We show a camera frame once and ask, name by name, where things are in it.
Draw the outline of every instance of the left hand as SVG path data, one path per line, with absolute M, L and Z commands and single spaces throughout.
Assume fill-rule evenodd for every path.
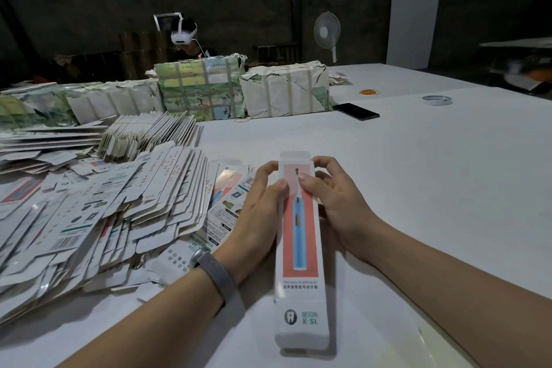
M 278 204 L 289 195 L 285 179 L 267 187 L 268 176 L 277 169 L 277 160 L 258 168 L 236 225 L 228 239 L 213 253 L 237 285 L 258 266 L 276 238 Z

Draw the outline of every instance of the watch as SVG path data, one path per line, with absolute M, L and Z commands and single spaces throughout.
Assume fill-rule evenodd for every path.
M 223 296 L 224 304 L 230 301 L 237 291 L 236 284 L 221 262 L 216 260 L 208 247 L 202 246 L 190 258 L 190 267 L 201 267 L 211 277 L 220 294 Z

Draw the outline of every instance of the white fan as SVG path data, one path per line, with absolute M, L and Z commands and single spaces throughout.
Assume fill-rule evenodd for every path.
M 337 61 L 336 44 L 341 35 L 341 25 L 332 12 L 324 12 L 314 23 L 314 39 L 322 48 L 332 51 L 333 62 Z

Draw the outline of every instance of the right hand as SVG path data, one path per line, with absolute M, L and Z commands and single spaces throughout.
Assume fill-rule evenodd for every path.
M 316 156 L 314 176 L 300 174 L 299 183 L 322 202 L 327 218 L 342 245 L 359 259 L 365 259 L 370 231 L 382 220 L 370 209 L 361 192 L 333 157 Z

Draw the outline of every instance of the black shirt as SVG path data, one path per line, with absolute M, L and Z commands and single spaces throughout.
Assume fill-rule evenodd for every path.
M 181 60 L 196 60 L 197 58 L 205 58 L 205 57 L 214 57 L 217 55 L 216 51 L 212 48 L 207 47 L 201 47 L 203 50 L 199 50 L 199 53 L 197 55 L 189 55 L 184 50 L 178 50 L 174 53 L 174 55 L 171 57 L 170 62 L 179 62 Z

